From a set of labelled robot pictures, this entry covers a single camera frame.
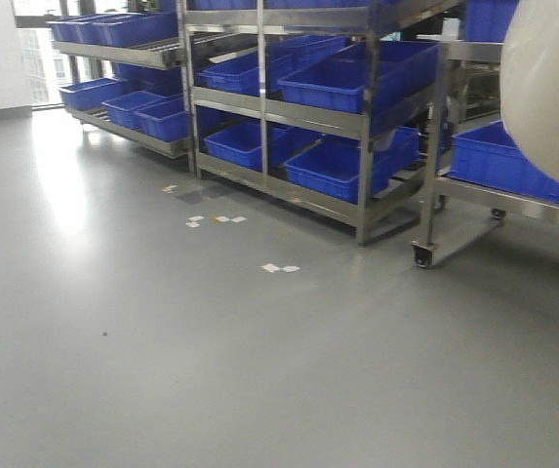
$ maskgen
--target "plastic crate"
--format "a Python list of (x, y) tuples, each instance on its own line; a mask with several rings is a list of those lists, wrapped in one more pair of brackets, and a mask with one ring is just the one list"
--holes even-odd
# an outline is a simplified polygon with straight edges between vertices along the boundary
[(76, 85), (60, 88), (60, 96), (64, 105), (77, 110), (89, 110), (101, 107), (105, 100), (125, 95), (127, 82), (112, 78), (100, 78)]
[[(278, 81), (284, 100), (295, 104), (361, 113), (368, 67), (364, 62), (328, 59)], [(405, 73), (394, 63), (382, 63), (379, 92), (373, 99), (376, 111), (400, 101), (407, 89)]]
[[(290, 129), (271, 126), (270, 167), (283, 164), (292, 156)], [(261, 129), (257, 122), (245, 121), (204, 138), (208, 151), (225, 161), (261, 171)]]
[(178, 10), (177, 0), (159, 0), (161, 12), (176, 12)]
[(166, 97), (155, 95), (149, 91), (136, 91), (108, 100), (103, 105), (107, 109), (110, 121), (128, 129), (138, 129), (140, 128), (140, 118), (136, 112), (165, 100), (167, 100)]
[(331, 56), (345, 45), (344, 37), (301, 36), (271, 44), (268, 51), (292, 55), (294, 70), (300, 70)]
[[(375, 153), (372, 195), (389, 185), (390, 178), (419, 157), (416, 129), (399, 128), (390, 147)], [(290, 182), (349, 203), (359, 194), (360, 151), (356, 143), (328, 139), (285, 164)]]
[[(270, 75), (268, 89), (274, 92), (279, 89), (279, 79), (294, 71), (292, 57), (272, 57), (268, 69)], [(257, 52), (213, 65), (201, 71), (199, 75), (207, 80), (210, 88), (250, 96), (260, 95), (260, 67)]]
[[(183, 105), (183, 97), (145, 107), (137, 111), (140, 127), (147, 135), (164, 141), (175, 141), (189, 135), (189, 118)], [(220, 125), (220, 111), (198, 108), (200, 130)]]
[[(394, 5), (403, 0), (380, 0), (382, 5)], [(268, 8), (347, 8), (367, 7), (370, 0), (266, 0)]]
[(86, 22), (100, 20), (111, 17), (108, 14), (84, 15), (82, 17), (73, 17), (67, 19), (59, 19), (56, 21), (48, 21), (47, 24), (52, 28), (54, 39), (62, 42), (80, 42), (78, 33), (79, 27), (76, 23), (84, 24)]
[(104, 44), (101, 35), (99, 24), (104, 22), (118, 22), (126, 20), (137, 20), (142, 18), (143, 15), (138, 13), (126, 13), (126, 14), (105, 14), (102, 16), (97, 16), (95, 18), (88, 18), (83, 21), (75, 21), (72, 27), (75, 28), (75, 33), (77, 35), (77, 42), (82, 44)]
[(147, 86), (145, 88), (146, 91), (151, 91), (155, 95), (164, 96), (165, 98), (174, 98), (182, 94), (181, 86), (176, 87), (173, 85), (154, 85), (153, 83), (150, 84), (151, 86)]
[(112, 73), (118, 78), (127, 80), (143, 80), (144, 67), (128, 63), (112, 63)]
[(138, 44), (177, 37), (177, 13), (134, 15), (120, 20), (98, 20), (94, 23), (100, 43), (112, 47), (131, 47)]
[(156, 86), (171, 85), (181, 90), (181, 68), (175, 67), (168, 70), (156, 70), (155, 68), (144, 68), (142, 79)]
[(465, 40), (504, 42), (519, 0), (468, 0)]
[[(427, 41), (386, 41), (380, 44), (379, 60), (402, 66), (405, 73), (404, 94), (412, 94), (433, 83), (437, 74), (437, 43)], [(363, 61), (367, 58), (366, 43), (349, 46), (331, 56), (335, 60)]]
[(526, 159), (501, 121), (458, 134), (453, 141), (450, 177), (559, 203), (559, 182)]
[(257, 0), (196, 0), (197, 10), (252, 10)]

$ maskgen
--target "metal shelving rack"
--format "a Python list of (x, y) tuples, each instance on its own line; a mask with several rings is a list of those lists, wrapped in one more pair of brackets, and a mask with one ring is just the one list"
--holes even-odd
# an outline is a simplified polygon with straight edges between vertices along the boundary
[[(405, 0), (397, 5), (383, 7), (371, 0), (368, 7), (327, 8), (315, 10), (269, 10), (258, 1), (256, 10), (193, 11), (187, 1), (179, 0), (183, 35), (189, 51), (187, 82), (194, 128), (193, 146), (199, 176), (213, 173), (258, 191), (268, 193), (318, 214), (338, 220), (356, 228), (356, 238), (364, 245), (381, 234), (379, 222), (389, 216), (422, 185), (423, 169), (401, 178), (396, 186), (371, 198), (372, 167), (375, 147), (384, 149), (394, 129), (411, 120), (429, 105), (433, 87), (405, 98), (383, 115), (373, 115), (372, 97), (375, 93), (379, 65), (379, 39), (391, 32), (439, 14), (462, 0)], [(194, 39), (199, 33), (241, 33), (255, 35), (258, 49), (265, 51), (266, 41), (285, 35), (326, 34), (364, 37), (368, 44), (370, 66), (369, 83), (364, 92), (362, 114), (337, 112), (317, 107), (292, 104), (269, 98), (266, 92), (265, 53), (260, 53), (260, 96), (244, 96), (193, 86), (195, 83)], [(261, 123), (262, 171), (252, 171), (202, 151), (201, 136), (196, 126), (197, 106), (212, 107), (246, 117)], [(361, 142), (359, 201), (356, 205), (294, 185), (268, 168), (268, 123), (287, 124), (328, 135), (349, 137)]]
[(466, 239), (458, 239), (457, 233), (448, 233), (434, 242), (434, 215), (438, 200), (442, 197), (482, 205), (492, 209), (489, 222), (481, 233), (489, 232), (493, 227), (501, 226), (507, 212), (525, 215), (535, 219), (559, 224), (559, 204), (544, 202), (523, 195), (503, 192), (471, 182), (454, 180), (447, 177), (452, 154), (449, 152), (439, 157), (440, 136), (445, 121), (447, 100), (451, 90), (449, 64), (460, 61), (500, 62), (502, 44), (452, 42), (440, 44), (436, 91), (431, 121), (431, 138), (426, 161), (424, 180), (424, 200), (421, 214), (419, 239), (413, 242), (416, 265), (420, 268), (430, 267), (435, 260), (435, 253), (442, 258), (466, 245)]
[[(183, 26), (179, 16), (180, 30)], [(206, 33), (196, 37), (193, 45), (200, 57), (212, 57), (231, 51), (234, 47), (251, 46), (252, 41), (249, 37), (236, 33)], [(54, 49), (70, 56), (80, 56), (90, 59), (110, 60), (119, 63), (145, 66), (160, 70), (172, 69), (181, 66), (181, 73), (184, 77), (186, 73), (186, 47), (177, 38), (165, 41), (142, 44), (130, 48), (108, 47), (91, 44), (78, 44), (71, 42), (54, 41)], [(189, 109), (189, 102), (184, 100), (186, 109)], [(111, 132), (120, 137), (124, 137), (141, 146), (151, 149), (170, 159), (177, 159), (181, 156), (188, 156), (188, 166), (191, 171), (195, 171), (194, 154), (191, 151), (191, 138), (186, 137), (177, 141), (162, 141), (161, 139), (145, 135), (142, 132), (127, 129), (109, 121), (107, 111), (103, 107), (88, 111), (79, 111), (70, 107), (66, 111), (82, 124), (91, 124), (107, 132)]]

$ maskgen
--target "metal shelf frame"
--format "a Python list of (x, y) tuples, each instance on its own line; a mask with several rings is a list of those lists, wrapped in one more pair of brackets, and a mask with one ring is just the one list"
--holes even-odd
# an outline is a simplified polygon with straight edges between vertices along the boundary
[[(365, 245), (375, 240), (380, 232), (378, 224), (408, 198), (416, 194), (422, 184), (423, 169), (392, 187), (378, 198), (371, 197), (374, 151), (385, 149), (391, 142), (395, 128), (424, 111), (432, 101), (434, 88), (427, 87), (414, 96), (405, 98), (381, 116), (372, 114), (379, 69), (380, 38), (421, 20), (456, 6), (462, 0), (405, 0), (391, 7), (382, 7), (371, 0), (368, 7), (269, 10), (258, 2), (254, 10), (193, 11), (187, 0), (178, 0), (178, 7), (187, 48), (187, 83), (190, 95), (193, 146), (197, 174), (208, 172), (235, 180), (258, 191), (328, 216), (356, 228), (356, 240)], [(273, 99), (266, 91), (267, 70), (265, 53), (260, 53), (260, 96), (244, 96), (194, 86), (197, 69), (194, 38), (198, 33), (241, 33), (257, 37), (259, 51), (278, 35), (322, 33), (326, 35), (363, 36), (367, 43), (369, 66), (368, 83), (364, 91), (362, 114), (337, 112), (283, 102)], [(196, 125), (196, 107), (215, 109), (253, 117), (260, 120), (262, 170), (251, 171), (203, 152), (202, 136)], [(317, 132), (348, 137), (360, 141), (359, 201), (353, 205), (327, 195), (304, 189), (270, 172), (268, 167), (268, 123), (287, 124)]]
[[(226, 54), (234, 47), (255, 45), (246, 35), (229, 32), (202, 34), (194, 38), (193, 44), (201, 57)], [(110, 60), (159, 70), (175, 68), (186, 61), (185, 46), (179, 37), (129, 48), (54, 41), (53, 48), (70, 56)]]
[[(180, 30), (183, 30), (181, 15), (178, 15)], [(215, 57), (220, 54), (231, 52), (234, 48), (246, 48), (257, 44), (255, 38), (246, 34), (231, 32), (205, 33), (197, 35), (192, 45), (201, 59)], [(187, 49), (185, 43), (179, 38), (138, 45), (130, 48), (108, 47), (92, 44), (79, 44), (71, 42), (54, 41), (54, 49), (70, 56), (87, 57), (90, 59), (110, 60), (119, 63), (145, 66), (160, 70), (172, 69), (181, 66), (183, 88), (187, 90)], [(189, 94), (186, 94), (184, 106), (190, 110)], [(111, 123), (107, 118), (104, 109), (93, 109), (87, 112), (78, 111), (66, 107), (73, 117), (82, 123), (92, 124), (95, 127), (111, 132), (120, 137), (134, 141), (148, 149), (151, 149), (168, 158), (178, 158), (185, 154), (188, 155), (188, 167), (192, 172), (196, 171), (194, 153), (191, 150), (190, 138), (184, 138), (174, 142), (164, 142), (157, 138), (147, 136), (141, 132), (126, 129)]]
[(131, 130), (110, 122), (107, 116), (107, 111), (103, 107), (87, 111), (77, 110), (71, 107), (66, 107), (65, 109), (82, 124), (90, 124), (102, 130), (106, 130), (111, 134), (126, 138), (139, 144), (140, 146), (144, 146), (156, 153), (162, 154), (169, 159), (177, 159), (189, 152), (191, 143), (189, 137), (182, 138), (177, 141), (162, 141), (161, 139), (145, 135), (137, 130)]
[(414, 247), (416, 265), (429, 268), (438, 259), (456, 252), (459, 247), (467, 245), (467, 239), (456, 239), (454, 233), (446, 234), (434, 242), (434, 221), (437, 211), (436, 204), (444, 197), (452, 197), (465, 202), (482, 205), (492, 209), (492, 219), (480, 230), (485, 234), (496, 226), (503, 224), (507, 212), (524, 215), (559, 224), (559, 204), (545, 202), (531, 197), (516, 195), (494, 188), (488, 188), (471, 182), (448, 178), (450, 159), (448, 155), (439, 156), (440, 136), (445, 122), (446, 103), (452, 93), (449, 64), (459, 61), (481, 61), (499, 63), (502, 44), (451, 42), (440, 44), (436, 91), (433, 107), (433, 119), (429, 134), (428, 156), (424, 180), (424, 200), (422, 204), (419, 238)]

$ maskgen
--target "caster wheel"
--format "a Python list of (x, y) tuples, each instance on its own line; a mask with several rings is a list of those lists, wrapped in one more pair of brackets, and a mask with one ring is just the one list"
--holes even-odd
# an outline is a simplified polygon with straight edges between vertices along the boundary
[(437, 210), (439, 212), (443, 212), (446, 210), (446, 205), (448, 204), (448, 198), (446, 195), (440, 195), (439, 199), (437, 200)]
[(425, 270), (433, 264), (433, 252), (420, 247), (414, 247), (414, 261), (416, 266)]
[(506, 216), (506, 211), (499, 210), (498, 208), (492, 209), (492, 218), (495, 219), (496, 221), (502, 221), (505, 216)]

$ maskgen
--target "floor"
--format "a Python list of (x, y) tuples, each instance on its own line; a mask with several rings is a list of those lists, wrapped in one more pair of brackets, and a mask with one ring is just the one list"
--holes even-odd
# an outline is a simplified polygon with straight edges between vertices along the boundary
[(431, 271), (416, 235), (0, 122), (0, 468), (559, 468), (559, 227)]

